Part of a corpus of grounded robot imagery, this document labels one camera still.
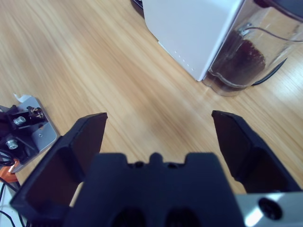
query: hole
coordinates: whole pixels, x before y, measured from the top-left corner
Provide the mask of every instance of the hole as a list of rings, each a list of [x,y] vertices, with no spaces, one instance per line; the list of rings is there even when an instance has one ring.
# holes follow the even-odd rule
[[[143,213],[137,208],[126,208],[114,219],[112,227],[146,227]]]
[[[275,201],[262,198],[258,202],[262,213],[272,220],[279,220],[282,217],[282,209]]]
[[[134,164],[134,167],[135,168],[142,168],[144,166],[144,162],[136,162],[135,164]]]
[[[179,168],[178,164],[176,164],[176,163],[168,163],[167,167],[170,168],[170,169],[178,169]]]
[[[199,219],[188,208],[173,209],[166,217],[165,227],[201,227]]]

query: orange part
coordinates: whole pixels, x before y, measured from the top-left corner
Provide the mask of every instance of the orange part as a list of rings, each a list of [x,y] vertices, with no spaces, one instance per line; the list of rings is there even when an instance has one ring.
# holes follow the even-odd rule
[[[17,182],[18,179],[15,174],[12,174],[14,167],[16,167],[19,164],[19,161],[16,161],[13,166],[3,166],[0,169],[0,177],[2,177],[4,180],[6,180],[8,183]]]

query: black lid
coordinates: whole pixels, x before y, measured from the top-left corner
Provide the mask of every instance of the black lid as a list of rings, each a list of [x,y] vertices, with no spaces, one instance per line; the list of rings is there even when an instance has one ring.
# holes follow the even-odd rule
[[[303,0],[261,0],[283,14],[303,22]]]

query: screw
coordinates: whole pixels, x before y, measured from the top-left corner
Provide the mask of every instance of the screw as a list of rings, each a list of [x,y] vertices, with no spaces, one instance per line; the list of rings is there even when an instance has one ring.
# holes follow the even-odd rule
[[[14,119],[14,123],[19,126],[24,124],[25,122],[26,122],[26,119],[22,116]]]
[[[9,140],[5,144],[10,150],[14,150],[18,147],[17,140]]]

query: silver metal plate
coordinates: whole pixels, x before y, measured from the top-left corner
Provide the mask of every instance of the silver metal plate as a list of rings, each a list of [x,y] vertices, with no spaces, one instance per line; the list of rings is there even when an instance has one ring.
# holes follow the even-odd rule
[[[282,217],[279,220],[271,220],[262,213],[258,205],[261,198],[267,198],[280,206]],[[236,195],[236,200],[247,227],[303,226],[303,192]]]
[[[17,108],[19,111],[26,111],[28,106],[40,107],[42,109],[46,119],[48,120],[48,122],[46,124],[44,124],[43,127],[34,131],[31,135],[32,140],[34,141],[35,145],[37,146],[37,148],[39,150],[39,153],[41,153],[41,152],[45,151],[47,148],[49,148],[57,140],[58,132],[57,132],[56,128],[54,127],[54,125],[52,124],[51,119],[47,115],[45,109],[42,107],[40,102],[35,97],[32,97],[32,96],[29,97],[23,103],[21,103]],[[18,165],[17,167],[14,168],[14,170],[12,172],[16,173],[16,172],[20,171],[32,159],[30,159],[24,165]]]

